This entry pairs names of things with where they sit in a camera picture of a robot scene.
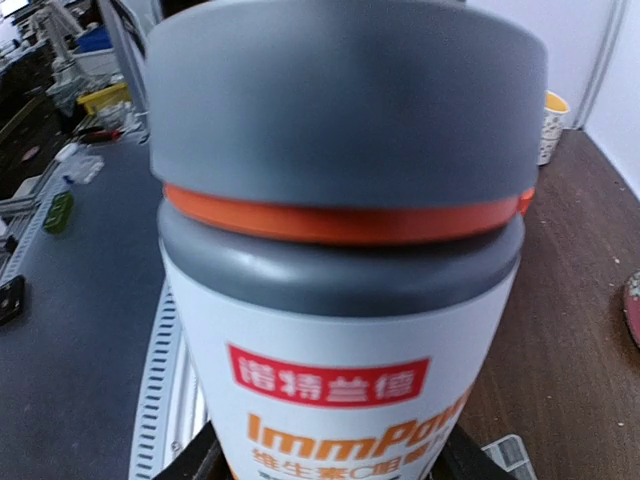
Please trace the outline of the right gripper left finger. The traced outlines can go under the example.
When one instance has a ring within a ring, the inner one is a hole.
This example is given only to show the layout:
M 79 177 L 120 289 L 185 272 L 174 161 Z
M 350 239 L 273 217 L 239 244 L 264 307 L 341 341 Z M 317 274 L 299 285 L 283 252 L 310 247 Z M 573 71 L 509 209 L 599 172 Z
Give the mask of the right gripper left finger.
M 225 478 L 225 458 L 210 422 L 155 480 L 221 480 Z

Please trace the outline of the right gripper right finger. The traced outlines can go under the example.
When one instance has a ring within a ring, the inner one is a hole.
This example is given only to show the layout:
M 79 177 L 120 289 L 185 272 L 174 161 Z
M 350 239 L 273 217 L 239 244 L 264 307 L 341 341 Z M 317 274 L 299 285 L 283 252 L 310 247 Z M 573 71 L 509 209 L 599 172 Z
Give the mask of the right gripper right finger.
M 500 467 L 456 424 L 432 471 L 433 479 L 489 480 L 500 478 Z

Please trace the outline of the clear plastic pill organizer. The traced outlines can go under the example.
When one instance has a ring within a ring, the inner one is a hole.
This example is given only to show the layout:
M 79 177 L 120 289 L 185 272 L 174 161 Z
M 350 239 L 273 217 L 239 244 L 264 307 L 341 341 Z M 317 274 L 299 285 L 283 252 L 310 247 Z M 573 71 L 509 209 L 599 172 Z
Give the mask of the clear plastic pill organizer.
M 524 442 L 519 435 L 506 435 L 485 445 L 481 450 L 514 479 L 537 479 Z

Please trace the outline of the grey lid pill bottle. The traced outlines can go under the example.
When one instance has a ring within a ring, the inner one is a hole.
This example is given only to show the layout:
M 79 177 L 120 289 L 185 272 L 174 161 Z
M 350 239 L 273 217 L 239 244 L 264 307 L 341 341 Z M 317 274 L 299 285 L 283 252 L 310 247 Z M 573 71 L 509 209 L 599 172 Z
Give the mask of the grey lid pill bottle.
M 166 276 L 237 479 L 422 479 L 520 263 L 547 52 L 456 1 L 211 1 L 149 34 Z

